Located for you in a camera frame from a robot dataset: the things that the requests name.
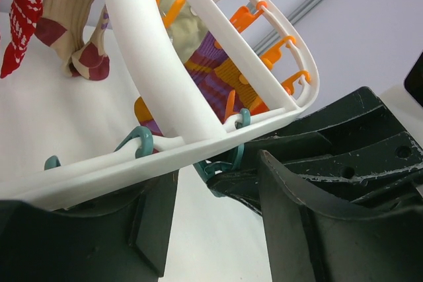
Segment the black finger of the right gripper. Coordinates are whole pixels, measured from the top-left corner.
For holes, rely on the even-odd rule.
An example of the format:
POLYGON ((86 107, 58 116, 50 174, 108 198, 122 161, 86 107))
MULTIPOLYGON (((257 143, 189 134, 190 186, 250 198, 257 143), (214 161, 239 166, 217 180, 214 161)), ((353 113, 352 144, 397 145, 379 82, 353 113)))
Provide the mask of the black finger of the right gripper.
POLYGON ((372 209, 394 209, 422 184, 421 146, 367 87, 247 142, 239 167, 212 176, 208 188, 260 212, 260 151, 324 191, 372 209))

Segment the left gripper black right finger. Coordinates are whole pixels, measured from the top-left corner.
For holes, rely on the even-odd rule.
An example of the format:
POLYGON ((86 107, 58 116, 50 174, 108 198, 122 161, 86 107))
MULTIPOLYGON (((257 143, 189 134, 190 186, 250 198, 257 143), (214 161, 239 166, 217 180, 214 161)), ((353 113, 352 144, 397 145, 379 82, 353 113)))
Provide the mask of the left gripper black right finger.
POLYGON ((380 212, 340 199, 259 153, 273 281, 421 281, 422 208, 380 212))

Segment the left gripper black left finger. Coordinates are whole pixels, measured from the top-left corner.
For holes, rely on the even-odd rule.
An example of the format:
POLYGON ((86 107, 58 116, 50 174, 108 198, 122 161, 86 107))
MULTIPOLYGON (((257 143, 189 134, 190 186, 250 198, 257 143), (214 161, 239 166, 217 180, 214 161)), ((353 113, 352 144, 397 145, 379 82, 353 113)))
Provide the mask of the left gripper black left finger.
POLYGON ((178 172, 64 210, 1 202, 2 281, 157 281, 178 172))

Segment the white oval clip hanger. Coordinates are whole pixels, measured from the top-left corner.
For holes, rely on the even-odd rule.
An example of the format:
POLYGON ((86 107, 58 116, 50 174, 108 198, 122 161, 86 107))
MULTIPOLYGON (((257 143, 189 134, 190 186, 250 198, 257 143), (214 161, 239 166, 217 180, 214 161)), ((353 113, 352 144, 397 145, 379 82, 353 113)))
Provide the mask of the white oval clip hanger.
POLYGON ((144 131, 121 149, 93 159, 37 172, 1 184, 3 199, 47 210, 68 208, 138 182, 208 159, 272 130, 285 127, 314 103, 320 88, 307 45, 271 0, 249 0, 284 37, 300 70, 295 95, 269 70, 271 50, 258 57, 213 0, 187 0, 231 61, 268 107, 221 123, 190 78, 168 38, 155 0, 106 0, 113 31, 132 80, 161 136, 144 131))

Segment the teal clothes peg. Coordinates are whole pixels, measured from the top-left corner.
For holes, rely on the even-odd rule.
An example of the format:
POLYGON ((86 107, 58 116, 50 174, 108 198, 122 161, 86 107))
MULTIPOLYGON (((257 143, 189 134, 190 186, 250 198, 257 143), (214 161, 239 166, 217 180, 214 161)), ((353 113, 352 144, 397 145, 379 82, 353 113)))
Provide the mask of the teal clothes peg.
POLYGON ((244 150, 245 145, 241 144, 230 150, 229 159, 227 161, 219 160, 216 162, 207 162, 206 160, 202 160, 193 164, 193 166, 200 178, 204 182, 207 182, 217 171, 228 172, 238 169, 242 162, 244 150))

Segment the purple orange hanging sock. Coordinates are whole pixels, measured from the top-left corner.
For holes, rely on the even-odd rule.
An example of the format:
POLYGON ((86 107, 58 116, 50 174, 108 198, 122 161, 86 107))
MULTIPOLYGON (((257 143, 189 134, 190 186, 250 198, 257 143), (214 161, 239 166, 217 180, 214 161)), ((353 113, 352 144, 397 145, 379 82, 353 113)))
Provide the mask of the purple orange hanging sock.
POLYGON ((235 91, 234 111, 250 108, 258 96, 223 49, 215 47, 215 38, 208 32, 184 66, 211 109, 221 122, 225 119, 227 98, 235 91))

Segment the cream hanging sock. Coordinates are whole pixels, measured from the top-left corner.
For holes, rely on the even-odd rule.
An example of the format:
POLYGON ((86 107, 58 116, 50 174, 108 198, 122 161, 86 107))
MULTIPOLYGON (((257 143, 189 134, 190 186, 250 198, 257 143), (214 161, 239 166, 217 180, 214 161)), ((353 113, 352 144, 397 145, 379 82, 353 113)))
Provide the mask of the cream hanging sock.
MULTIPOLYGON (((159 12, 167 14, 176 0, 160 0, 159 12)), ((182 63, 186 63, 199 48, 208 29, 203 21, 192 14, 188 2, 181 8, 174 22, 167 29, 169 38, 182 63)))

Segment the cream purple striped sock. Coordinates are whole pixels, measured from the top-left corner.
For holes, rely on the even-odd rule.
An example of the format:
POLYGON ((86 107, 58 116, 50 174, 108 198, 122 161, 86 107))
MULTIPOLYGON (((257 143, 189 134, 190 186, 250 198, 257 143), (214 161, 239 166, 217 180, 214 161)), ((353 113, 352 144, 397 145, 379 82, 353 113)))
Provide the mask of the cream purple striped sock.
POLYGON ((57 53, 66 75, 101 81, 110 71, 109 56, 104 49, 109 16, 107 8, 103 7, 95 30, 85 42, 83 31, 93 1, 44 0, 35 36, 57 53))

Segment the red patterned hanging sock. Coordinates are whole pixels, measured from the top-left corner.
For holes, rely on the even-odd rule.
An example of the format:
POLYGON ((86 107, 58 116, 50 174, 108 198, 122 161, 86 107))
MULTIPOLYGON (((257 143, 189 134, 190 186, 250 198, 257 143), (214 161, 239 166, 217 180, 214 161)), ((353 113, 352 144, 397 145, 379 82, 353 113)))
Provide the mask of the red patterned hanging sock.
POLYGON ((11 42, 3 56, 2 79, 21 65, 36 24, 42 16, 42 2, 43 0, 12 0, 9 12, 11 42))

